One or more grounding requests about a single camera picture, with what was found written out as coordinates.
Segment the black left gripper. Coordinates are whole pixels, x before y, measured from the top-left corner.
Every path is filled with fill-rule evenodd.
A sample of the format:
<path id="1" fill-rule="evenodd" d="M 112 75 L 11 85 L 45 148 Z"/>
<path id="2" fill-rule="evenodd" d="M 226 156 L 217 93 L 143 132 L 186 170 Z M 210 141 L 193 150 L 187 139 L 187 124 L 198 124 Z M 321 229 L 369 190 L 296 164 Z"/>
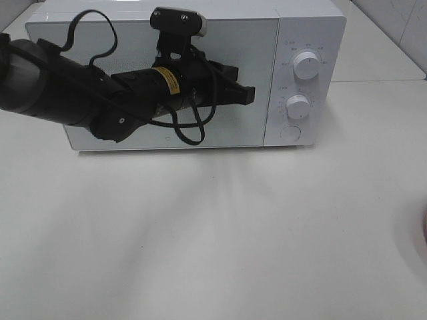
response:
<path id="1" fill-rule="evenodd" d="M 206 35 L 206 18 L 197 11 L 156 7 L 149 22 L 159 31 L 151 69 L 163 86 L 153 101 L 155 112 L 179 111 L 193 104 L 215 109 L 220 102 L 220 80 L 205 53 L 191 43 L 192 37 Z"/>

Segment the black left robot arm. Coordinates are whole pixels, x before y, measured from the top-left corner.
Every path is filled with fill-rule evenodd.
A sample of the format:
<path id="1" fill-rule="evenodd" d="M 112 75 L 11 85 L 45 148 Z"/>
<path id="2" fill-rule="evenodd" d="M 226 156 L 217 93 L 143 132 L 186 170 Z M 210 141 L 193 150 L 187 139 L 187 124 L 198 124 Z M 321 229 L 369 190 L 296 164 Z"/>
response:
<path id="1" fill-rule="evenodd" d="M 71 21 L 65 43 L 10 38 L 1 34 L 1 109 L 72 127 L 82 127 L 104 141 L 124 141 L 144 125 L 170 128 L 185 143 L 195 141 L 184 130 L 204 131 L 208 118 L 199 108 L 215 109 L 224 91 L 224 65 L 210 61 L 191 39 L 203 25 L 193 11 L 157 7 L 150 25 L 159 31 L 157 57 L 147 69 L 108 75 L 98 59 L 82 65 L 66 58 L 88 11 Z"/>

